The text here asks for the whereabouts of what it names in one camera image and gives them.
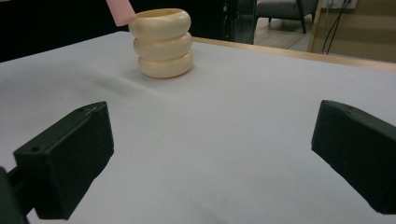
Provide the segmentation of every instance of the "chair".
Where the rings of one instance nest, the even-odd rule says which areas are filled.
[[[272,18],[301,21],[305,34],[304,17],[311,14],[312,20],[314,20],[317,7],[318,0],[257,0],[254,13],[254,30],[257,20],[264,17],[268,18],[268,22],[271,22]]]

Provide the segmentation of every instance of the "table edge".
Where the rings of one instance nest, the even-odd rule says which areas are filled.
[[[302,52],[296,50],[289,50],[289,49],[275,49],[263,46],[256,46],[256,45],[249,45],[249,44],[241,44],[223,40],[216,40],[216,39],[207,39],[202,37],[193,37],[193,42],[196,43],[203,43],[203,44],[211,44],[211,45],[218,45],[224,47],[231,47],[237,49],[246,49],[246,50],[254,50],[264,53],[271,53],[281,56],[287,57],[294,57],[300,59],[307,59],[312,61],[319,61],[325,63],[338,63],[343,65],[350,65],[350,66],[357,66],[357,67],[364,67],[364,68],[372,68],[382,71],[389,71],[389,72],[396,72],[396,63],[385,63],[385,62],[378,62],[378,61],[369,61],[364,59],[355,59],[355,58],[347,58],[342,56],[333,56],[333,55],[323,55],[323,54],[316,54],[311,52]]]

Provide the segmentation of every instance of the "cable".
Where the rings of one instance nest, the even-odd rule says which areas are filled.
[[[325,41],[323,43],[322,54],[324,54],[324,49],[326,48],[327,40],[329,39],[330,34],[332,33],[332,29],[335,26],[334,32],[332,33],[332,40],[331,40],[331,42],[329,44],[329,47],[327,48],[327,52],[326,52],[326,54],[329,54],[330,47],[332,46],[332,41],[334,40],[334,36],[335,36],[336,31],[337,31],[338,24],[339,24],[339,22],[341,20],[341,15],[343,14],[344,10],[347,8],[347,5],[349,4],[349,2],[350,2],[350,0],[345,0],[344,1],[344,4],[341,7],[341,10],[340,10],[340,13],[338,14],[337,19],[334,21],[334,24],[332,25],[332,28],[330,28],[329,33],[327,33],[326,39],[325,39]]]

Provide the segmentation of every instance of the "white table surface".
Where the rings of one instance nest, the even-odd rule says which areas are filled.
[[[395,73],[194,43],[190,72],[152,79],[132,43],[115,33],[0,63],[8,171],[51,124],[108,103],[115,154],[67,223],[396,223],[310,145],[324,99],[395,125]]]

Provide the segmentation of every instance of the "cream ring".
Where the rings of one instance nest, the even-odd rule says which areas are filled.
[[[192,44],[190,33],[166,40],[134,40],[134,51],[142,58],[148,60],[167,60],[180,57],[189,52]]]
[[[179,58],[165,61],[151,61],[139,57],[138,64],[144,75],[148,77],[166,78],[180,76],[189,71],[193,61],[192,52],[189,51]]]
[[[179,8],[162,8],[136,14],[128,27],[136,38],[170,39],[186,34],[191,26],[190,15]]]

